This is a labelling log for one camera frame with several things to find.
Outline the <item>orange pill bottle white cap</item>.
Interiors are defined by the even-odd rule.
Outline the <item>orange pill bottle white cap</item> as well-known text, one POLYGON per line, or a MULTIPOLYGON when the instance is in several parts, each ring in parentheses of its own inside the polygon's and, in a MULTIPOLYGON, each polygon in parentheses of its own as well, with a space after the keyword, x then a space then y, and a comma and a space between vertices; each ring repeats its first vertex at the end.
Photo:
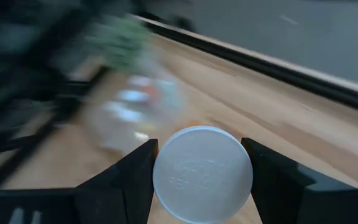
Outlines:
POLYGON ((190 224, 221 224, 247 201, 253 168, 244 146, 214 126, 173 134, 155 160, 155 194, 168 213, 190 224))

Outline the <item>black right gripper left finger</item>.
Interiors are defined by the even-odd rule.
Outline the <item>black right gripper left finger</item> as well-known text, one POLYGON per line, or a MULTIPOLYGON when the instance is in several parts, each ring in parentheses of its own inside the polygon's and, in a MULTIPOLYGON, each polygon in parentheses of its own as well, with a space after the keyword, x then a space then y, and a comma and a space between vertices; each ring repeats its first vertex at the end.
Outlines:
POLYGON ((0 190, 0 224, 147 224, 157 153, 150 139, 77 187, 0 190))

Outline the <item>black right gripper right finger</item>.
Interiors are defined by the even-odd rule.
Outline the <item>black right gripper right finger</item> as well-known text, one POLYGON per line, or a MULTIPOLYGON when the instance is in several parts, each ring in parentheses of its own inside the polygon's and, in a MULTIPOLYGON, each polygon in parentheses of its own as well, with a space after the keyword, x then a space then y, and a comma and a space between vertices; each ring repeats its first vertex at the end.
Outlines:
POLYGON ((251 139, 251 194, 263 224, 358 224, 358 188, 251 139))

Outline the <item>black table edge rail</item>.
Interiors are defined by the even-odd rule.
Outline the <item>black table edge rail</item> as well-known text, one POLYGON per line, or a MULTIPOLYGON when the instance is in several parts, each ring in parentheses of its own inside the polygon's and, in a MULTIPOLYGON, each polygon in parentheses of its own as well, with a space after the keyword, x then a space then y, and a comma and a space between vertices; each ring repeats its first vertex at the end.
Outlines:
POLYGON ((153 33, 358 110, 358 84, 135 15, 153 33))

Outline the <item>clear plastic bin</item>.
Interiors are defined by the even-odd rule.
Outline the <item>clear plastic bin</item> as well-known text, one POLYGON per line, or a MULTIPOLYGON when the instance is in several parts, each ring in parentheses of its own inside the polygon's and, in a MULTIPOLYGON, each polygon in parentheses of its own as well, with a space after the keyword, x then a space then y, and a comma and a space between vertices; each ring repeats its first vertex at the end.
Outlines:
POLYGON ((100 149, 126 155, 151 138, 169 137, 182 109, 180 89, 170 72, 112 73, 92 92, 83 120, 100 149), (147 86, 156 87, 159 98, 150 98, 147 86))

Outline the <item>green succulent in white pot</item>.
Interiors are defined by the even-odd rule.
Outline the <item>green succulent in white pot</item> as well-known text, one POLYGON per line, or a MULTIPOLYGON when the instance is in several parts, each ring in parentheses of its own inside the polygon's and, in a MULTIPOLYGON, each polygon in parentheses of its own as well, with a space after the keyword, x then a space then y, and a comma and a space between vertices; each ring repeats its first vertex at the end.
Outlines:
POLYGON ((105 66, 122 73, 135 73, 157 61, 151 37, 143 22, 131 16, 105 16, 92 26, 85 40, 90 51, 102 57, 105 66))

